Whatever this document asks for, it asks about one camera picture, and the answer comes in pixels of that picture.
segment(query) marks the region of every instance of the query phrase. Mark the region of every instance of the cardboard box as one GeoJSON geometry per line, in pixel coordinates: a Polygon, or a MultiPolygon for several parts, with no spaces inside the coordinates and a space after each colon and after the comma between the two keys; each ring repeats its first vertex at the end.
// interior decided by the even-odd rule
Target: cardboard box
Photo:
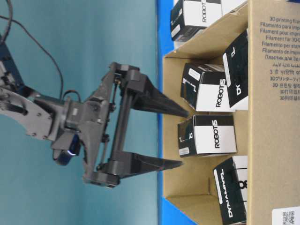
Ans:
{"type": "Polygon", "coordinates": [[[231,115],[194,115],[178,124],[180,157],[224,155],[236,152],[231,115]]]}
{"type": "Polygon", "coordinates": [[[221,0],[179,0],[171,10],[172,40],[188,41],[221,16],[221,0]]]}
{"type": "Polygon", "coordinates": [[[198,112],[233,112],[223,65],[186,63],[180,96],[198,112]]]}
{"type": "MultiPolygon", "coordinates": [[[[292,38],[295,37],[291,33],[293,27],[290,29],[289,22],[283,20],[288,19],[292,23],[290,25],[297,29],[300,26],[297,24],[299,12],[299,3],[285,0],[249,0],[248,4],[224,15],[204,32],[167,54],[163,62],[164,93],[193,113],[191,107],[180,97],[184,65],[190,62],[221,64],[225,49],[249,27],[249,108],[248,111],[237,110],[233,113],[237,154],[248,155],[248,225],[278,225],[283,221],[282,211],[290,211],[285,208],[300,206],[300,179],[297,175],[300,171],[300,140],[297,138],[300,128],[300,102],[298,99],[291,101],[289,97],[285,98],[285,95],[280,94],[280,90],[285,89],[284,86],[280,88],[284,81],[270,80],[271,70],[275,73],[278,69],[278,73],[281,73],[281,70],[286,70],[283,64],[288,63],[288,69],[294,70],[296,74],[299,69],[291,65],[297,66],[300,63],[290,59],[290,53],[274,54],[278,58],[283,57],[283,60],[286,57],[286,61],[281,58],[268,59],[268,54],[262,50],[262,42],[277,42],[267,40],[266,36],[270,34],[264,33],[263,29],[276,30],[278,35],[271,36],[280,37],[279,32],[283,28],[267,27],[268,24],[280,24],[286,25],[285,29],[288,30],[287,35],[281,35],[284,40],[280,44],[290,45],[289,48],[280,49],[299,51],[292,48],[296,44],[292,43],[292,38]],[[275,224],[275,219],[272,223],[272,218],[279,218],[278,223],[275,224]]],[[[169,115],[164,115],[162,119],[162,156],[182,160],[184,163],[179,168],[163,172],[164,202],[171,203],[178,212],[184,213],[196,224],[222,225],[212,171],[230,156],[181,158],[176,149],[177,124],[182,121],[183,118],[169,115]]]]}
{"type": "Polygon", "coordinates": [[[247,156],[233,156],[214,169],[223,225],[245,224],[247,220],[247,156]]]}
{"type": "Polygon", "coordinates": [[[223,54],[229,106],[248,109],[248,30],[242,32],[223,54]]]}

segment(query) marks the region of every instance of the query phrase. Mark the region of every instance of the metal rod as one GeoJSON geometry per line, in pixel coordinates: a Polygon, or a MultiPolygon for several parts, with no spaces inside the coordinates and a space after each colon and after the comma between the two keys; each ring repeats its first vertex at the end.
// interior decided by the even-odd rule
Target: metal rod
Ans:
{"type": "Polygon", "coordinates": [[[111,160],[114,160],[114,153],[122,151],[128,125],[129,113],[132,105],[133,93],[128,90],[124,91],[121,108],[118,116],[118,123],[113,138],[111,160]]]}

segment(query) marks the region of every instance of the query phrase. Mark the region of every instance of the white label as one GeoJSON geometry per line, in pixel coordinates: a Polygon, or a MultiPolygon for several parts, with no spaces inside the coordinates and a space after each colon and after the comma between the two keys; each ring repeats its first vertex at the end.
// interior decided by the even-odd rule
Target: white label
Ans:
{"type": "Polygon", "coordinates": [[[178,24],[171,32],[171,36],[174,37],[180,31],[180,24],[178,24]]]}
{"type": "Polygon", "coordinates": [[[218,148],[216,148],[216,132],[213,126],[194,127],[197,154],[236,153],[236,143],[233,126],[218,126],[218,148]]]}
{"type": "Polygon", "coordinates": [[[225,68],[227,87],[230,87],[231,80],[230,80],[230,73],[229,73],[228,60],[227,60],[226,53],[224,53],[224,55],[223,55],[223,63],[224,63],[224,68],[225,68]]]}
{"type": "Polygon", "coordinates": [[[209,27],[222,17],[222,6],[206,0],[186,0],[183,2],[183,16],[186,26],[209,27]]]}
{"type": "Polygon", "coordinates": [[[193,78],[195,78],[197,81],[200,80],[200,73],[194,71],[193,69],[190,68],[189,71],[188,71],[188,74],[190,76],[192,76],[193,78]]]}
{"type": "Polygon", "coordinates": [[[274,209],[272,225],[300,225],[300,207],[274,209]]]}
{"type": "Polygon", "coordinates": [[[197,112],[234,112],[229,106],[226,85],[200,84],[197,95],[197,112]]]}
{"type": "Polygon", "coordinates": [[[189,153],[189,148],[186,147],[186,148],[183,148],[183,149],[179,149],[179,155],[186,155],[189,153]]]}
{"type": "Polygon", "coordinates": [[[77,113],[78,113],[78,109],[77,109],[77,108],[74,108],[74,109],[73,109],[73,116],[76,116],[77,113]]]}
{"type": "Polygon", "coordinates": [[[218,179],[217,170],[214,170],[214,175],[215,175],[215,181],[216,181],[216,186],[217,186],[217,195],[219,197],[219,203],[220,203],[220,205],[222,205],[223,199],[222,199],[222,195],[221,195],[221,189],[220,189],[220,183],[219,183],[219,179],[218,179]]]}

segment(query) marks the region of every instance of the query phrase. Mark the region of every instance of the cardboard box flap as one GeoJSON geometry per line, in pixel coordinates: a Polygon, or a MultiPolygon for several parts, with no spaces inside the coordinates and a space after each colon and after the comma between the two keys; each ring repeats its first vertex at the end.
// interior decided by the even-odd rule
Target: cardboard box flap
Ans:
{"type": "Polygon", "coordinates": [[[232,13],[224,15],[177,50],[167,54],[166,57],[213,59],[220,56],[247,26],[248,4],[244,3],[232,13]]]}
{"type": "Polygon", "coordinates": [[[191,220],[200,225],[220,225],[219,201],[211,195],[174,196],[167,198],[191,220]]]}
{"type": "Polygon", "coordinates": [[[300,61],[299,55],[291,54],[300,53],[300,48],[295,48],[300,47],[299,12],[299,3],[285,0],[251,0],[249,5],[251,225],[281,224],[272,223],[273,209],[300,206],[300,61]],[[263,48],[283,53],[263,52],[263,48]]]}

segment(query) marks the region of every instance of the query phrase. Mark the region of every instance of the barcode label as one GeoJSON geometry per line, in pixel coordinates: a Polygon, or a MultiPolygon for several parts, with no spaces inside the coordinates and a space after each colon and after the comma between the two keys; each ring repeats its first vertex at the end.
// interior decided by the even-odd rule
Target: barcode label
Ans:
{"type": "Polygon", "coordinates": [[[228,60],[227,60],[226,53],[224,53],[224,55],[223,55],[223,63],[224,63],[227,87],[230,87],[231,79],[230,79],[230,73],[229,73],[228,60]]]}
{"type": "Polygon", "coordinates": [[[186,148],[183,148],[183,149],[179,149],[179,155],[186,155],[189,153],[189,148],[186,147],[186,148]]]}
{"type": "Polygon", "coordinates": [[[293,225],[295,224],[295,211],[288,211],[282,213],[282,224],[293,225]]]}
{"type": "Polygon", "coordinates": [[[174,37],[180,31],[180,24],[178,24],[171,32],[171,36],[174,37]]]}
{"type": "Polygon", "coordinates": [[[193,69],[189,69],[188,74],[193,77],[194,79],[196,79],[197,81],[200,80],[200,73],[194,71],[193,69]]]}
{"type": "Polygon", "coordinates": [[[300,207],[274,209],[272,211],[272,225],[299,225],[300,207]]]}

